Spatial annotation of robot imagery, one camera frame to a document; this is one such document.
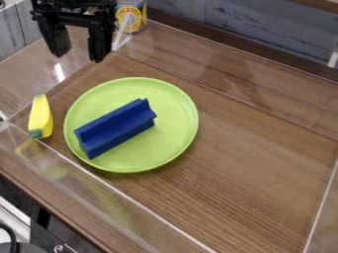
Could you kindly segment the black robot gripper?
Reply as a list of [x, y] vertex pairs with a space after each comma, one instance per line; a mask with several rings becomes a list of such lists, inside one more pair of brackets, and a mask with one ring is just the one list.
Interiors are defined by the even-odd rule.
[[66, 25], [88, 28], [89, 60], [101, 62], [112, 47], [116, 0], [30, 0], [32, 19], [56, 57], [62, 57], [70, 42]]

